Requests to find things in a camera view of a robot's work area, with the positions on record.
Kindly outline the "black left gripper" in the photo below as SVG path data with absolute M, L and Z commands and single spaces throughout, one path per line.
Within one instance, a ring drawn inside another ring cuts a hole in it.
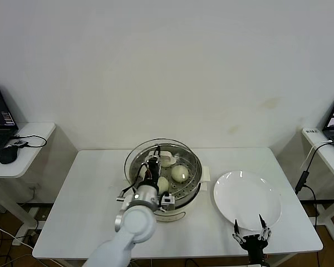
M 160 165 L 160 146 L 157 145 L 156 148 L 148 152 L 146 157 L 146 162 L 150 166 L 152 164 Z M 148 177 L 144 179 L 144 185 L 152 186 L 156 190 L 159 189 L 158 187 L 158 179 L 160 177 L 160 167 L 159 166 L 152 166 L 148 167 L 146 171 Z

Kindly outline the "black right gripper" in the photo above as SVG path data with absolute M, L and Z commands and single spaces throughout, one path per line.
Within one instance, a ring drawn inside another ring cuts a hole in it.
M 244 238 L 240 235 L 237 219 L 234 221 L 233 238 L 240 243 L 242 249 L 247 251 L 250 263 L 266 263 L 263 249 L 268 246 L 266 239 L 271 237 L 272 232 L 261 214 L 259 214 L 259 219 L 262 226 L 260 235 L 248 235 Z

